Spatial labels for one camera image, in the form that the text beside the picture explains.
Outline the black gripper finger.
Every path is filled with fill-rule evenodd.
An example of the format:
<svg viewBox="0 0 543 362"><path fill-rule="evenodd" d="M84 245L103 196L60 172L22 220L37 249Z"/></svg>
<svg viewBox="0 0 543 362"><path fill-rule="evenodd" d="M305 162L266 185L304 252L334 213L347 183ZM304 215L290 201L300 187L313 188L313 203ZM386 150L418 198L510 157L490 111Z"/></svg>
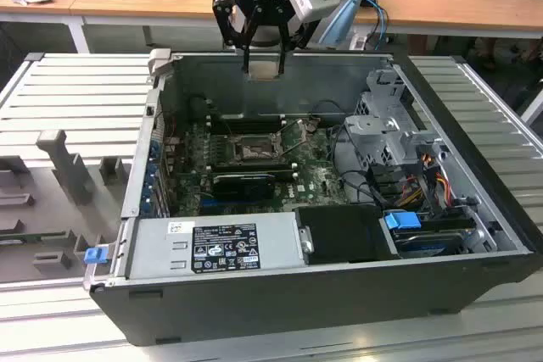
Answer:
<svg viewBox="0 0 543 362"><path fill-rule="evenodd" d="M317 28L317 21L311 21L309 23L302 23L299 29L294 33L294 36L289 35L288 20L282 8L277 7L277 28L280 38L280 53L278 61L277 73L282 75L284 73L285 60L287 52L293 51L296 48L304 49L309 43L310 39L314 35Z"/></svg>
<svg viewBox="0 0 543 362"><path fill-rule="evenodd" d="M216 23L220 29L223 42L226 45L234 46L243 51L243 72L249 72L250 44L262 23L263 8L255 6L252 14L245 18L244 27L241 31L235 31L230 21L233 7L236 0L213 0L212 10L216 18Z"/></svg>

